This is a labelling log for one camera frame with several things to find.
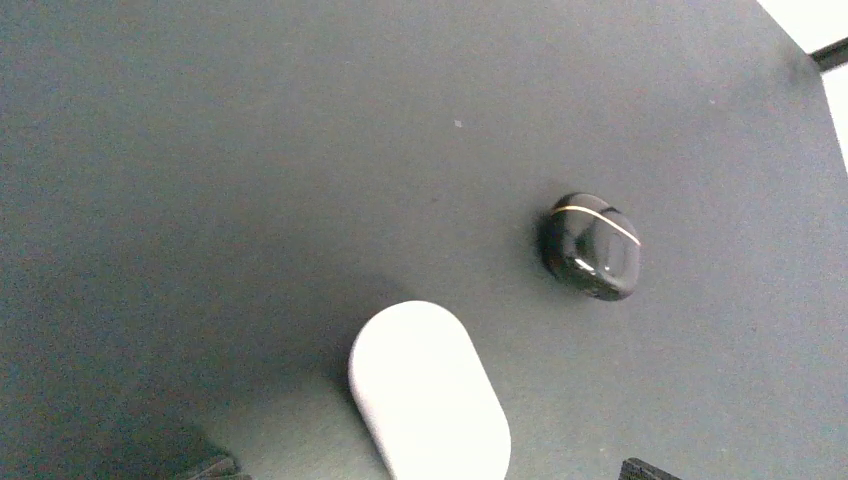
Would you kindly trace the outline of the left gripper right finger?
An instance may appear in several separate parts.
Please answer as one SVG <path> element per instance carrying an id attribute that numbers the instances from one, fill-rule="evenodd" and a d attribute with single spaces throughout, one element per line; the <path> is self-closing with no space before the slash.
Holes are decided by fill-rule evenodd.
<path id="1" fill-rule="evenodd" d="M 639 458 L 631 457 L 622 462 L 619 480 L 681 480 Z"/>

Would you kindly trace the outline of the white earbud case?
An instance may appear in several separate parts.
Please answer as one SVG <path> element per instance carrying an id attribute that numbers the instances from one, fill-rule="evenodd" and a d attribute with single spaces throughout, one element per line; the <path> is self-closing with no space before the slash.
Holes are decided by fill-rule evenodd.
<path id="1" fill-rule="evenodd" d="M 357 334 L 347 376 L 394 479 L 503 479 L 506 414 L 461 321 L 435 303 L 391 305 Z"/>

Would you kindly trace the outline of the black gold charging case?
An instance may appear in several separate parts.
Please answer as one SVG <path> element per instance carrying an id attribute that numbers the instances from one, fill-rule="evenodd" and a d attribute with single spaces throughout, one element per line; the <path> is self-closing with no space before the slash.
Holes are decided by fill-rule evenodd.
<path id="1" fill-rule="evenodd" d="M 602 301 L 621 301 L 637 287 L 642 241 L 620 210 L 585 192 L 561 197 L 542 216 L 537 245 L 559 282 Z"/>

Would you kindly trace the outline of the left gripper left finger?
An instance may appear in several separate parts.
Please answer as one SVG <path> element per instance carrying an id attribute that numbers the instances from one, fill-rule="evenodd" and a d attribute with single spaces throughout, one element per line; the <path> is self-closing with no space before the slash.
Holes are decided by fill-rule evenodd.
<path id="1" fill-rule="evenodd" d="M 251 480 L 242 472 L 236 461 L 227 455 L 218 455 L 190 467 L 177 475 L 177 480 L 234 479 Z"/>

